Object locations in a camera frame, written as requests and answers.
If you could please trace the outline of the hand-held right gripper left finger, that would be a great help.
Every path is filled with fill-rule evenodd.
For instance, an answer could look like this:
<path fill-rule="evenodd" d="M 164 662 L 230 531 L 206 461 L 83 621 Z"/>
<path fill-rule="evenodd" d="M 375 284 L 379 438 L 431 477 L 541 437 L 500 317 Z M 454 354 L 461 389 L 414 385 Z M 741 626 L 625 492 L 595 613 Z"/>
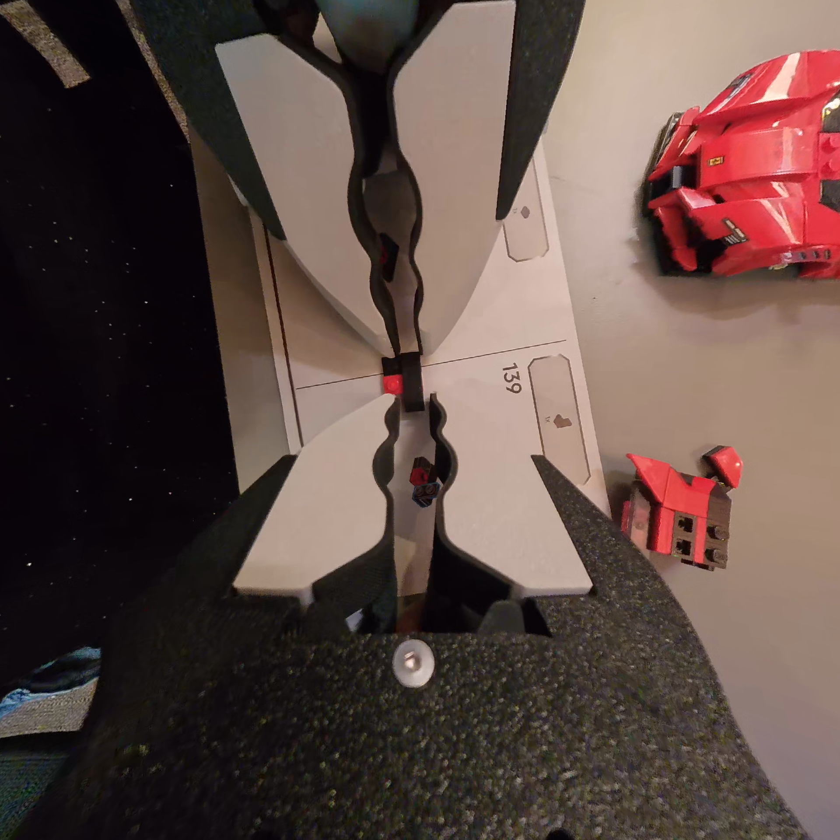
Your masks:
<path fill-rule="evenodd" d="M 394 448 L 400 403 L 381 395 L 321 431 L 294 460 L 234 588 L 363 607 L 394 579 Z"/>

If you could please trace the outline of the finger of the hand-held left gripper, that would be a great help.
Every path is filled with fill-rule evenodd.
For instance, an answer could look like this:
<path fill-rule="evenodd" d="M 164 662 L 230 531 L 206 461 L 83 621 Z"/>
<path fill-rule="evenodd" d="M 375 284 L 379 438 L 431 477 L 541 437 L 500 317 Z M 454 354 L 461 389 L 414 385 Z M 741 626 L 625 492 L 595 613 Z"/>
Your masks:
<path fill-rule="evenodd" d="M 455 2 L 391 67 L 391 124 L 416 201 L 409 263 L 420 351 L 465 312 L 501 231 L 497 203 L 516 3 Z"/>
<path fill-rule="evenodd" d="M 382 242 L 364 206 L 366 149 L 350 73 L 289 34 L 215 51 L 289 251 L 368 344 L 397 354 Z"/>

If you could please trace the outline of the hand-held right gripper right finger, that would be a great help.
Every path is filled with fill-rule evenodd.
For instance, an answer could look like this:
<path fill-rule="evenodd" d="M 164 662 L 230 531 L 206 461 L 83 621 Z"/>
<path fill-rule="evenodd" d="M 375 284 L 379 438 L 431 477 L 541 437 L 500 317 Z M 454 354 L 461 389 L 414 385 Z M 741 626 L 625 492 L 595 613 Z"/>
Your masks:
<path fill-rule="evenodd" d="M 515 598 L 587 595 L 592 580 L 532 458 L 479 392 L 435 392 L 430 431 L 444 484 L 438 544 Z"/>

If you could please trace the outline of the lego instruction booklet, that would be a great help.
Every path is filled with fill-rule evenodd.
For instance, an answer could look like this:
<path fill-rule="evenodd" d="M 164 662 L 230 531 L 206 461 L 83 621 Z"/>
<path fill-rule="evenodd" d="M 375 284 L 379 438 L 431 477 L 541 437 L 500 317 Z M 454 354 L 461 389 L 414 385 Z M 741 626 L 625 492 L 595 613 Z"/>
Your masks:
<path fill-rule="evenodd" d="M 190 129 L 238 490 L 383 394 L 382 356 L 239 201 Z M 464 393 L 491 453 L 543 455 L 610 514 L 540 143 L 469 303 L 423 357 L 423 392 Z"/>

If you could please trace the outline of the red black green lego assembly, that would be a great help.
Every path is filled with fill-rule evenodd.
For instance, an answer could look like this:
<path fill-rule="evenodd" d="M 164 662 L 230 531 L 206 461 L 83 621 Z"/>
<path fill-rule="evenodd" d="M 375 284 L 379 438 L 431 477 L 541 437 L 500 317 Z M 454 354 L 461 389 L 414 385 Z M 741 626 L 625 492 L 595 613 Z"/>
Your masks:
<path fill-rule="evenodd" d="M 709 469 L 709 476 L 700 477 L 715 480 L 718 488 L 710 495 L 705 518 L 662 509 L 635 473 L 630 496 L 622 509 L 623 534 L 647 557 L 652 554 L 668 556 L 707 571 L 725 569 L 731 536 L 729 494 L 732 489 L 716 480 Z"/>

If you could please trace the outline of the black lego bar piece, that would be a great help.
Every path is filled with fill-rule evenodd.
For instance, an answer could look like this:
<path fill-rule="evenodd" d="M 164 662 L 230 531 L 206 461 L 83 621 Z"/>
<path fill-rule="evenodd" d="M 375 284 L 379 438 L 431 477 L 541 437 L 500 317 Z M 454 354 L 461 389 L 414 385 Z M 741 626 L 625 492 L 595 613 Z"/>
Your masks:
<path fill-rule="evenodd" d="M 425 410 L 422 355 L 418 351 L 401 353 L 402 404 L 406 412 L 418 413 Z"/>

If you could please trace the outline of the red lego car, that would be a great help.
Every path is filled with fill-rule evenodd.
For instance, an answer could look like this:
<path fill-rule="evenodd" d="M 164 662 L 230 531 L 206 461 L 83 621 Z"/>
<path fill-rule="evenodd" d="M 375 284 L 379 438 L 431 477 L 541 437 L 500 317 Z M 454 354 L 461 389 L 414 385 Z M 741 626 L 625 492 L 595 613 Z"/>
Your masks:
<path fill-rule="evenodd" d="M 665 276 L 793 267 L 838 280 L 838 50 L 767 60 L 705 108 L 674 113 L 648 164 L 642 211 Z"/>

